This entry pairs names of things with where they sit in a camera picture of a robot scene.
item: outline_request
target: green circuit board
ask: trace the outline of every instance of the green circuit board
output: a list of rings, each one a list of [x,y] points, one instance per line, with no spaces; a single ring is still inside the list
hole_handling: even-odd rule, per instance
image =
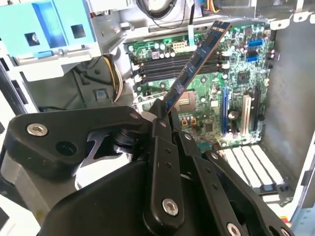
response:
[[[255,144],[261,140],[270,62],[274,57],[274,41],[270,34],[266,24],[231,28],[217,48],[225,58],[223,65],[220,65],[225,69],[210,73],[201,70],[178,101],[176,108],[182,130],[195,138],[201,150],[209,149],[214,144],[232,147]],[[195,35],[196,45],[202,37],[203,34]],[[193,47],[187,44],[188,36],[184,35],[129,43],[126,49],[132,65],[142,66],[153,61],[160,63],[172,57],[174,60],[179,58],[180,64],[180,58],[192,54]],[[163,70],[165,67],[159,69],[157,65],[157,73],[143,75],[145,82],[136,83],[134,105],[139,111],[148,110],[156,98],[162,99],[175,81],[176,70],[167,71],[169,78],[159,80]]]

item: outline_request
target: ram module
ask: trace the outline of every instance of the ram module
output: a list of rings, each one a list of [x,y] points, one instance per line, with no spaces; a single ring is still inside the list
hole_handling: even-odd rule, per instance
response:
[[[178,99],[197,75],[230,27],[230,23],[222,21],[215,21],[212,24],[208,32],[205,34],[204,40],[201,41],[196,51],[192,54],[191,58],[170,88],[170,91],[165,96],[164,101],[166,102],[168,112],[174,107]]]

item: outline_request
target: blue connector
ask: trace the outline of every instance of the blue connector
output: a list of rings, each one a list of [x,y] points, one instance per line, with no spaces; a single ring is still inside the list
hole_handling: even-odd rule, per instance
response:
[[[253,56],[253,57],[246,58],[246,61],[247,61],[247,62],[255,62],[255,61],[258,61],[258,56]]]
[[[262,43],[263,43],[262,39],[252,40],[248,42],[248,47],[251,48],[251,47],[261,46]]]

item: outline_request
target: motherboard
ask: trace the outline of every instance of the motherboard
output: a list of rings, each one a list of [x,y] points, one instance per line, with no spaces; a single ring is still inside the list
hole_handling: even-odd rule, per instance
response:
[[[204,34],[126,44],[134,73],[134,106],[163,99]],[[231,27],[176,104],[182,130],[204,151],[256,144],[264,130],[275,31],[258,23]]]

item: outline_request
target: blue pcie slot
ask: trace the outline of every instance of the blue pcie slot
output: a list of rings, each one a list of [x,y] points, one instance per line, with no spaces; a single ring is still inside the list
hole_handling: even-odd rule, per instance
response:
[[[228,91],[227,88],[223,88],[222,95],[222,134],[227,133],[227,109],[228,109]]]

